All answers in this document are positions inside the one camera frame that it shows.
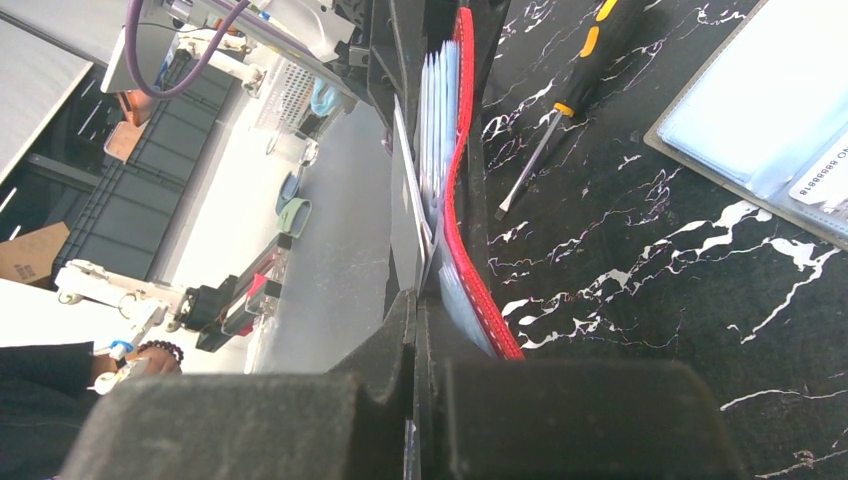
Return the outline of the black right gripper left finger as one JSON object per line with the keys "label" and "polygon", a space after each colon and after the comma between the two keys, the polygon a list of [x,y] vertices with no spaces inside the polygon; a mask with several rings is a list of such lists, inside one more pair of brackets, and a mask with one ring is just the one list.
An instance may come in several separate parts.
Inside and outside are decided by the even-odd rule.
{"label": "black right gripper left finger", "polygon": [[65,479],[414,479],[416,297],[320,374],[131,379],[92,410]]}

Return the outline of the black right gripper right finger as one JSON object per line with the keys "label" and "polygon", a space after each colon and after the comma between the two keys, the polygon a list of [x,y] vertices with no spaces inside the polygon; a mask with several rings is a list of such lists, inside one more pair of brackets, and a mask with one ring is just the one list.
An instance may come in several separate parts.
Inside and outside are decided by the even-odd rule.
{"label": "black right gripper right finger", "polygon": [[417,307],[421,479],[738,479],[706,383],[667,360],[498,360]]}

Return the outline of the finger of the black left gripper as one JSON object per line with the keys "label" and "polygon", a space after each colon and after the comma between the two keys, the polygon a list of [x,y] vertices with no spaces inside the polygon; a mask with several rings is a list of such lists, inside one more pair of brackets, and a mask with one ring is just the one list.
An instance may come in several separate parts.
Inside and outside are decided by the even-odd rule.
{"label": "finger of the black left gripper", "polygon": [[386,128],[393,125],[394,101],[401,105],[407,136],[416,133],[421,70],[426,48],[426,3],[374,0],[371,4],[367,91]]}

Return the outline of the red card holder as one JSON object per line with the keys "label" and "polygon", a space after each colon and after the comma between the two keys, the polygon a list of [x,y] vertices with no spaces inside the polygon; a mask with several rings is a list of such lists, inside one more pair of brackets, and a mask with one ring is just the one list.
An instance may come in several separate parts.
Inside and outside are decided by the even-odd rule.
{"label": "red card holder", "polygon": [[461,1],[435,16],[418,97],[417,192],[427,260],[420,298],[433,300],[460,337],[495,357],[523,354],[492,297],[484,268],[486,192],[480,90],[505,6]]}

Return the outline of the small white robot arm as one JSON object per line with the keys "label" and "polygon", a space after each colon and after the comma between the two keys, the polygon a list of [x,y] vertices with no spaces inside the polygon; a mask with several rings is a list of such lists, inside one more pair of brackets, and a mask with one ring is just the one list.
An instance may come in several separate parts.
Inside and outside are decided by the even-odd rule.
{"label": "small white robot arm", "polygon": [[441,307],[400,292],[383,324],[320,374],[145,375],[153,328],[218,345],[268,325],[291,240],[218,288],[59,272],[61,303],[96,300],[128,330],[65,479],[741,479],[705,383],[669,361],[497,360]]}

